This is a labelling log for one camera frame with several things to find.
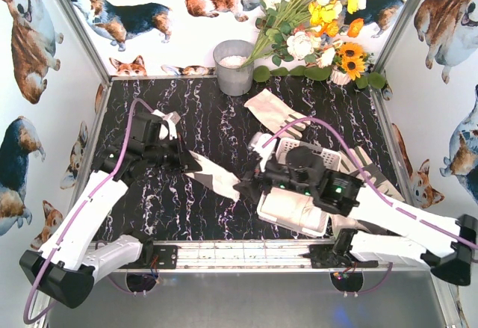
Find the white glove grey palm patch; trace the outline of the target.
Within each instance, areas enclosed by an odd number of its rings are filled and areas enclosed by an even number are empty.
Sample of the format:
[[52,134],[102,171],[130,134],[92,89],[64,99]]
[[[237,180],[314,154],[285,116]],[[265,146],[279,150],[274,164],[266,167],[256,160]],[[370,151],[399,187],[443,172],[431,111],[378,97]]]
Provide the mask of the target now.
[[187,173],[187,176],[214,193],[237,202],[240,193],[233,188],[240,182],[237,176],[202,155],[192,151],[190,153],[202,169],[194,173]]

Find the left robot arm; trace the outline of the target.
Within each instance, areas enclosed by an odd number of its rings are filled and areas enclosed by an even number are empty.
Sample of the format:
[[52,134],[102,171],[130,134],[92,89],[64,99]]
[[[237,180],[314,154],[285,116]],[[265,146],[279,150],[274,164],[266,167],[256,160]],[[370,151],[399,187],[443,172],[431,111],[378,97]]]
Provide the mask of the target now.
[[34,289],[74,309],[113,271],[153,261],[152,237],[135,229],[97,250],[88,247],[112,208],[147,170],[182,174],[202,169],[185,147],[179,120],[176,112],[135,114],[125,135],[93,161],[84,192],[61,225],[39,250],[27,250],[19,260]]

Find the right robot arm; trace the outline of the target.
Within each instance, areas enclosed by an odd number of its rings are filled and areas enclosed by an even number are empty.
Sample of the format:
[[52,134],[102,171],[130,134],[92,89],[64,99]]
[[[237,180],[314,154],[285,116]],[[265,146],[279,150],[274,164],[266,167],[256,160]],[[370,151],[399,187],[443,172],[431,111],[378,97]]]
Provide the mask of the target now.
[[324,266],[390,262],[427,267],[453,285],[471,283],[476,218],[434,215],[384,197],[364,180],[327,167],[307,146],[282,155],[259,155],[255,168],[234,188],[257,205],[262,219],[309,237],[324,234],[327,217],[386,230],[373,235],[342,226],[333,248],[317,258]]

